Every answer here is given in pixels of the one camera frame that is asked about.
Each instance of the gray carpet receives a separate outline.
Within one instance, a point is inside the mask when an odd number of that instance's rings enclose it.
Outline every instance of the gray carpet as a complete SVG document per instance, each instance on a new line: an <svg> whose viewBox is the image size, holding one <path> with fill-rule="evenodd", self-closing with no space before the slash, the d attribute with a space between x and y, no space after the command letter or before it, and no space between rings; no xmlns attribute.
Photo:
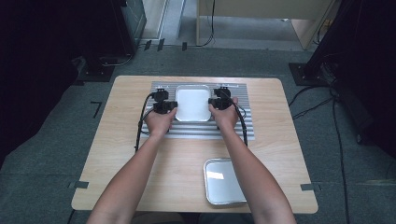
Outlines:
<svg viewBox="0 0 396 224"><path fill-rule="evenodd" d="M39 133L8 155L0 172L0 223L67 222L74 195L69 183L79 179L116 76L277 77L290 101L301 87L294 85L288 63L305 63L311 55L257 49L139 49L130 62L115 69L110 83L70 87ZM329 97L324 88L304 92L290 112L297 114ZM97 104L92 102L103 102L95 118ZM344 146L350 223L396 223L396 186L367 182L395 179L395 160L378 147L356 144L350 117L339 104L335 110ZM294 124L319 206L313 215L296 214L298 222L346 223L332 103ZM71 223L84 223L89 213L77 211Z"/></svg>

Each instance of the hand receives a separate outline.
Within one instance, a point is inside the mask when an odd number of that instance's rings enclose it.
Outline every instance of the hand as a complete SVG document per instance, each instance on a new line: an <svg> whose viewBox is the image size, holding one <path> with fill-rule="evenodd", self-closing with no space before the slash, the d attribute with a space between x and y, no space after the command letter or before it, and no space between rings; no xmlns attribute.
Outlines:
<svg viewBox="0 0 396 224"><path fill-rule="evenodd" d="M238 104L238 98L233 97L233 102ZM209 105L209 111L212 113L212 117L215 119L216 124L221 130L233 129L236 122L238 121L238 115L236 114L235 107L229 106L225 110L218 110L213 105Z"/></svg>
<svg viewBox="0 0 396 224"><path fill-rule="evenodd" d="M172 127L172 121L175 117L177 109L174 108L167 114L157 114L154 111L148 114L145 122L148 125L150 136L164 137L168 130Z"/></svg>

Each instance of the metal grating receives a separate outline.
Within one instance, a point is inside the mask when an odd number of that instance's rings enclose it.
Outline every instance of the metal grating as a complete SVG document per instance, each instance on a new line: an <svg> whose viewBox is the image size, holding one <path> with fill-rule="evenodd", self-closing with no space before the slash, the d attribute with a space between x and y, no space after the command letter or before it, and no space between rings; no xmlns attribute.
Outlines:
<svg viewBox="0 0 396 224"><path fill-rule="evenodd" d="M151 83L150 92L155 92L159 88L163 88L169 92L169 101L175 100L176 88L181 85L206 85L210 88L212 92L212 97L214 95L213 90L218 89L221 86L228 87L231 92L231 96L238 97L238 104L241 105L246 111L245 123L247 125L247 140L254 140L253 122L251 120L250 105L248 100L248 88L246 84L241 83L205 83L205 82L161 82L153 81ZM146 109L149 110L154 104L153 99L148 100ZM148 127L146 123L142 128L143 132L148 132ZM242 125L238 121L235 126L236 133L243 139ZM194 138L194 139L222 139L220 131L214 120L200 121L200 122L186 122L175 120L172 123L172 129L166 134L166 138Z"/></svg>

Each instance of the vr controller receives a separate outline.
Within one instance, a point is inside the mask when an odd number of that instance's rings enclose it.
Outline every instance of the vr controller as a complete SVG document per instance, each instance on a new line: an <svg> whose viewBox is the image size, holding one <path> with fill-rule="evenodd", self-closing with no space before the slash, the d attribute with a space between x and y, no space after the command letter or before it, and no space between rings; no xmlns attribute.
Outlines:
<svg viewBox="0 0 396 224"><path fill-rule="evenodd" d="M213 105L213 107L219 109L219 110L225 110L232 103L230 102L231 99L231 92L228 90L227 87L220 87L219 89L214 89L214 93L219 97L219 98L209 98L208 102Z"/></svg>
<svg viewBox="0 0 396 224"><path fill-rule="evenodd" d="M165 101L169 98L169 92L165 89L158 89L152 98L157 102L153 105L153 109L154 112L158 114L167 114L169 110L173 110L177 107L176 101Z"/></svg>

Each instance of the metal tray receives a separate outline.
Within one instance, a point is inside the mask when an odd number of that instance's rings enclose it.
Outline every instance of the metal tray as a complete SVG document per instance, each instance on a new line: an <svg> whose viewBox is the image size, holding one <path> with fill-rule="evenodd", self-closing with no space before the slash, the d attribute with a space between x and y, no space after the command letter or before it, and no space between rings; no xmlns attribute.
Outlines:
<svg viewBox="0 0 396 224"><path fill-rule="evenodd" d="M211 113L208 99L210 89L206 85L183 85L176 88L177 113L179 121L208 121Z"/></svg>
<svg viewBox="0 0 396 224"><path fill-rule="evenodd" d="M245 203L231 159L210 159L205 162L206 198L214 205Z"/></svg>

